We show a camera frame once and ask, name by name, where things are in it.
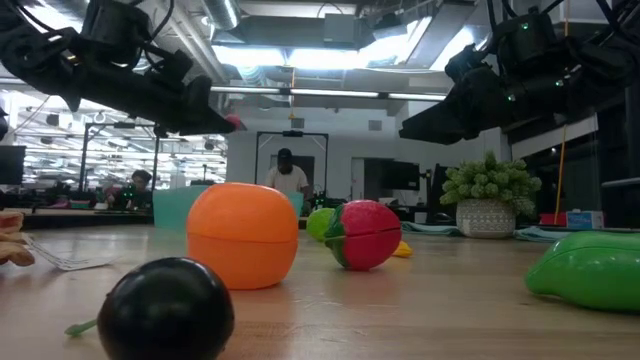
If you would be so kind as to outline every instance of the computer screen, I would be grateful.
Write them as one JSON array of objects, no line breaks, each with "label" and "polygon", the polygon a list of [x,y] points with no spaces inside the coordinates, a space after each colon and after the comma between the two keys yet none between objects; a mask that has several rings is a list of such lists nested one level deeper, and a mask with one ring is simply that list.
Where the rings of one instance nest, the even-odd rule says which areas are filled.
[{"label": "computer screen", "polygon": [[21,185],[26,146],[0,146],[0,185]]},{"label": "computer screen", "polygon": [[420,166],[400,161],[382,163],[382,188],[393,190],[420,190]]}]

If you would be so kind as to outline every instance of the white plant pot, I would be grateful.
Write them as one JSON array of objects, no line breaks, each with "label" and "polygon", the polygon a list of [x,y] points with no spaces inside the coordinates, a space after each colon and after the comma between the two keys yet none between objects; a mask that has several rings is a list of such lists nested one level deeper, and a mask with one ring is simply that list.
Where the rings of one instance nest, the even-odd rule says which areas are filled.
[{"label": "white plant pot", "polygon": [[513,236],[516,215],[513,208],[500,200],[469,199],[458,203],[458,229],[468,237],[501,239]]}]

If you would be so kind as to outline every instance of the black toy fruit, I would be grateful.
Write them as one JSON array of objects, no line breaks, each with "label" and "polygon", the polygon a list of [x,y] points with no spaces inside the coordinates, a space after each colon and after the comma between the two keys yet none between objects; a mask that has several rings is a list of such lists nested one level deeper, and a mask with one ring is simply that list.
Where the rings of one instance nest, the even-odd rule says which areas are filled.
[{"label": "black toy fruit", "polygon": [[220,278],[184,258],[131,271],[98,315],[100,340],[112,360],[212,360],[233,325],[233,306]]}]

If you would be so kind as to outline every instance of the yellow toy piece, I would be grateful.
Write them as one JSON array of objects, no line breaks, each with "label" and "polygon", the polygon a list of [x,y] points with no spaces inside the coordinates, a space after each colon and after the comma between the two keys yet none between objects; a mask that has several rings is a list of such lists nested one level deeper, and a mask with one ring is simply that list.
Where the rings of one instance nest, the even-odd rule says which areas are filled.
[{"label": "yellow toy piece", "polygon": [[411,255],[413,255],[413,249],[411,249],[409,244],[404,241],[400,241],[400,245],[398,245],[396,252],[393,253],[393,256],[403,258],[411,257]]}]

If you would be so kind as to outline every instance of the orange toy fruit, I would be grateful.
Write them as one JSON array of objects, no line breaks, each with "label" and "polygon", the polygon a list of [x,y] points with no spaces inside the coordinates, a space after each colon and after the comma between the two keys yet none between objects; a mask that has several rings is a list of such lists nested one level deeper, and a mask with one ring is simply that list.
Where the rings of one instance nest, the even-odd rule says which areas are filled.
[{"label": "orange toy fruit", "polygon": [[275,285],[298,249],[298,219],[282,193],[259,185],[213,185],[187,219],[190,258],[215,271],[229,289]]}]

